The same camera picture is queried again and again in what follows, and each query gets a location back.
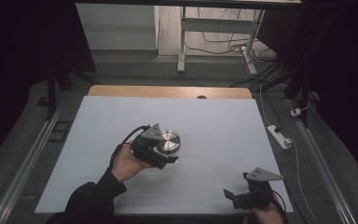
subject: silver lid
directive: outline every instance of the silver lid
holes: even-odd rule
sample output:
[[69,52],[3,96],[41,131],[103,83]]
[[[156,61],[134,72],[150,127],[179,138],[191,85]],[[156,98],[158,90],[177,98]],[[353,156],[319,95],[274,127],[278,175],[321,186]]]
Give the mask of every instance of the silver lid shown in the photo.
[[174,131],[163,131],[161,132],[163,140],[157,145],[157,150],[165,155],[172,155],[177,152],[180,147],[179,134]]

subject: metal rail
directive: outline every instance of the metal rail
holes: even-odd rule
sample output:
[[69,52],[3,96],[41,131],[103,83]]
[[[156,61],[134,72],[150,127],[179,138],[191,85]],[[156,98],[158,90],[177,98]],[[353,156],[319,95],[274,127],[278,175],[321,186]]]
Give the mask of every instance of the metal rail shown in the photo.
[[316,144],[313,135],[309,128],[306,128],[300,119],[296,119],[296,125],[299,129],[301,136],[303,137],[307,148],[312,156],[313,162],[321,175],[324,185],[329,192],[334,206],[337,209],[339,216],[341,217],[342,223],[345,224],[356,224],[356,219],[353,215],[351,208],[345,199],[341,188],[338,186],[336,179],[333,177],[327,162],[324,160],[324,156]]
[[5,195],[0,202],[0,223],[7,222],[7,219],[11,211],[13,210],[16,201],[19,199],[22,189],[24,188],[25,183],[28,180],[28,177],[34,169],[34,165],[36,164],[40,153],[48,140],[51,130],[54,128],[54,124],[62,112],[63,105],[68,99],[68,94],[69,93],[62,92],[62,96],[59,100],[57,110],[55,111],[51,119],[45,122],[42,131],[37,136],[30,151],[25,156],[25,159],[22,162],[19,170],[17,171],[16,175],[8,186],[7,191],[5,192]]

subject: person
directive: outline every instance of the person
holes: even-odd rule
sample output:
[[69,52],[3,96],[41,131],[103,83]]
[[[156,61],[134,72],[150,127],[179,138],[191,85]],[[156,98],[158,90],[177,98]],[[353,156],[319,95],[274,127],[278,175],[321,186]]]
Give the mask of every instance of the person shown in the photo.
[[[131,152],[131,143],[123,145],[112,167],[108,167],[98,183],[86,183],[77,188],[69,198],[64,212],[54,214],[47,224],[115,223],[112,203],[127,191],[124,181],[135,177],[143,169],[153,166],[136,159]],[[278,209],[271,203],[265,209],[251,209],[259,224],[281,224]]]

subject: black curtain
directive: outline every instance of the black curtain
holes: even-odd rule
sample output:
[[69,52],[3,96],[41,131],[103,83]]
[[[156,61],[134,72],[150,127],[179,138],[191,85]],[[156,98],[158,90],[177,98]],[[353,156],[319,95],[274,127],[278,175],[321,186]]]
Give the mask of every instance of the black curtain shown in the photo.
[[51,67],[95,72],[75,3],[0,1],[0,146]]
[[340,10],[311,72],[319,113],[358,161],[358,1]]

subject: metal table leg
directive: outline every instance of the metal table leg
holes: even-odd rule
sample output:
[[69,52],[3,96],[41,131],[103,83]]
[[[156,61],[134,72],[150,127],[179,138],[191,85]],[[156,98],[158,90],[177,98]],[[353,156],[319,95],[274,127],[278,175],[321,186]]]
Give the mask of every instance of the metal table leg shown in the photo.
[[246,48],[243,50],[242,54],[243,57],[245,57],[245,61],[246,64],[248,66],[248,70],[250,72],[251,75],[256,75],[257,71],[255,70],[255,65],[252,62],[252,57],[251,57],[251,50],[252,50],[252,46],[255,42],[255,36],[257,34],[258,31],[258,27],[260,26],[260,22],[261,22],[261,18],[263,16],[264,10],[260,10],[258,9],[255,14],[255,20],[254,20],[254,25],[252,27],[252,32],[251,32],[251,36],[249,37],[249,42],[246,46]]
[[186,7],[181,8],[181,35],[178,58],[178,73],[185,72],[185,32],[186,32]]

